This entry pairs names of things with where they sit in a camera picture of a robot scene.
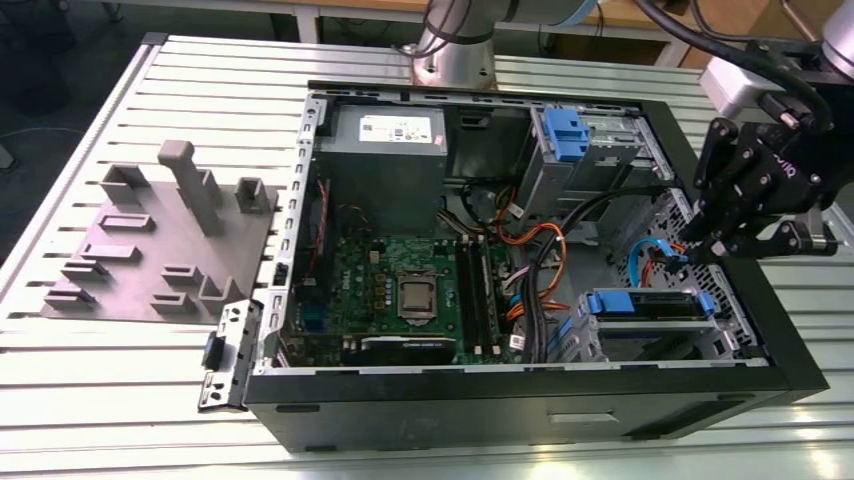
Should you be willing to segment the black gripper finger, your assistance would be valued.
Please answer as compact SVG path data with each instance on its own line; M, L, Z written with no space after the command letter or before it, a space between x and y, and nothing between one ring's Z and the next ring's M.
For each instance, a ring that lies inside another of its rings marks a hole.
M698 213L693 218L693 262L718 263L725 257L761 259L793 256L806 247L806 224L742 213Z
M718 229L723 215L723 173L733 160L739 130L726 118L715 118L709 125L693 185L699 192L694 216L681 235L685 241L705 241Z

